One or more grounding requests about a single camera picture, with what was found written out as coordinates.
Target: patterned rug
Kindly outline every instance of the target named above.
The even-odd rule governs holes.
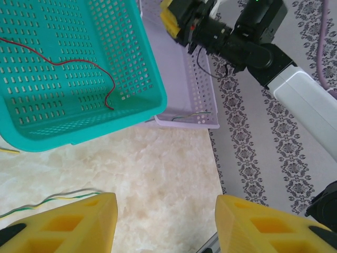
[[[286,0],[288,14],[274,44],[317,80],[320,0]],[[218,18],[233,27],[245,0],[224,3]],[[324,75],[337,87],[337,1],[330,1]],[[211,70],[223,77],[226,62],[213,56]],[[222,190],[283,211],[299,213],[330,182],[337,164],[248,71],[213,79],[220,129],[210,130]]]

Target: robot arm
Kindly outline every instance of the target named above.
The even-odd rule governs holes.
[[[161,18],[190,54],[199,45],[227,60],[235,73],[247,68],[337,161],[337,100],[271,44],[287,14],[283,1],[249,0],[234,29],[212,18],[219,2],[164,0]]]

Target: marble floor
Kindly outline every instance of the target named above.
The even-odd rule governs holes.
[[[0,213],[87,187],[117,195],[113,253],[193,253],[216,232],[222,191],[207,130],[134,126],[43,153],[0,152]],[[67,203],[17,212],[0,228]]]

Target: yellow green wire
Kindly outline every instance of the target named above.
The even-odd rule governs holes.
[[[67,194],[72,194],[73,192],[68,192],[68,193],[59,193],[59,194],[54,194],[52,196],[55,196],[55,195],[67,195]],[[43,200],[42,202],[40,202],[39,204],[36,204],[36,205],[25,205],[25,206],[22,206],[22,207],[19,207],[19,208],[15,208],[3,215],[0,215],[0,219],[3,219],[15,212],[20,212],[20,211],[24,211],[24,210],[33,210],[33,209],[37,209],[39,208],[41,205],[49,202],[49,201],[53,201],[53,200],[70,200],[70,199],[80,199],[80,198],[84,198],[84,197],[88,197],[88,196],[91,196],[91,195],[97,195],[97,194],[100,194],[102,193],[102,191],[96,191],[96,192],[91,192],[91,193],[87,193],[87,194],[84,194],[84,195],[80,195],[80,196],[75,196],[75,197],[48,197],[46,198],[45,200]]]
[[[191,117],[191,116],[194,116],[194,115],[199,115],[199,114],[210,114],[211,112],[197,112],[197,113],[192,113],[190,115],[187,115],[187,116],[182,116],[182,117],[174,117],[172,119],[172,121],[176,120],[176,119],[184,119],[184,118],[188,118],[188,117]]]

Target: wire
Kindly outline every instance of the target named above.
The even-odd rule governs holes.
[[[58,197],[58,196],[67,196],[67,195],[71,195],[71,194],[75,194],[78,192],[82,192],[82,191],[93,191],[91,193],[87,193],[84,195],[80,195],[80,196],[74,196],[74,197]],[[91,195],[97,195],[97,194],[101,194],[103,193],[103,191],[95,189],[95,188],[85,188],[85,189],[81,189],[81,190],[76,190],[76,191],[71,191],[71,192],[65,192],[65,193],[56,193],[53,195],[48,196],[47,198],[45,198],[43,201],[41,201],[38,204],[35,205],[23,205],[21,207],[18,208],[14,208],[11,211],[0,215],[0,219],[3,219],[5,217],[7,217],[8,215],[11,215],[15,212],[20,212],[20,211],[24,211],[24,210],[32,210],[32,209],[37,209],[39,208],[41,205],[49,202],[49,201],[53,201],[53,200],[70,200],[70,199],[80,199],[80,198],[84,198],[84,197],[88,197]]]
[[[211,112],[197,112],[197,113],[192,113],[190,115],[187,115],[187,116],[182,116],[182,117],[174,117],[171,121],[174,121],[176,119],[185,119],[185,118],[188,118],[188,117],[191,117],[191,116],[194,116],[194,115],[199,115],[199,114],[210,114]]]
[[[322,18],[321,18],[321,30],[317,47],[317,74],[320,80],[321,86],[328,91],[335,99],[337,99],[337,91],[330,89],[323,72],[323,49],[326,34],[326,27],[328,22],[328,5],[329,0],[322,0]]]
[[[18,151],[18,150],[3,149],[3,148],[0,148],[0,152],[6,152],[6,153],[11,153],[11,154],[20,154],[20,151]]]
[[[206,69],[204,69],[203,67],[201,67],[200,63],[199,63],[199,56],[200,56],[200,53],[201,53],[201,50],[202,50],[202,47],[200,47],[199,49],[199,52],[198,52],[198,55],[196,57],[196,64],[198,65],[198,67],[203,71],[205,72],[207,75],[213,77],[213,78],[216,78],[216,79],[224,79],[228,76],[228,63],[225,64],[225,69],[226,69],[226,75],[223,76],[223,77],[219,77],[219,76],[216,76],[216,75],[212,75],[210,72],[208,72]]]
[[[112,83],[113,83],[113,87],[112,89],[109,91],[109,93],[106,95],[105,97],[105,100],[104,100],[104,104],[106,107],[108,107],[109,109],[113,110],[112,107],[109,106],[107,100],[109,98],[109,96],[111,95],[111,93],[115,90],[116,88],[116,84],[115,84],[115,80],[113,79],[113,77],[110,75],[110,73],[108,71],[106,71],[105,69],[101,68],[99,65],[97,65],[96,63],[94,62],[91,62],[91,61],[88,61],[88,60],[82,60],[82,59],[73,59],[73,60],[67,60],[67,61],[64,61],[64,62],[59,62],[59,63],[55,63],[55,62],[52,62],[50,60],[48,60],[46,57],[44,57],[42,54],[40,54],[37,50],[29,47],[29,46],[26,46],[24,44],[21,44],[21,43],[17,43],[17,42],[14,42],[14,41],[9,41],[9,40],[6,40],[5,38],[1,38],[0,37],[0,41],[3,41],[3,42],[6,42],[6,43],[10,43],[10,44],[13,44],[13,45],[17,45],[17,46],[21,46],[21,47],[24,47],[25,49],[28,49],[29,51],[32,51],[33,53],[37,54],[38,56],[40,56],[42,59],[44,59],[46,62],[50,63],[51,65],[54,65],[54,66],[61,66],[61,65],[64,65],[64,64],[67,64],[67,63],[70,63],[70,62],[85,62],[85,63],[89,63],[89,64],[92,64],[94,65],[96,68],[100,69],[101,71],[103,71],[104,73],[106,73],[110,79],[112,80]]]

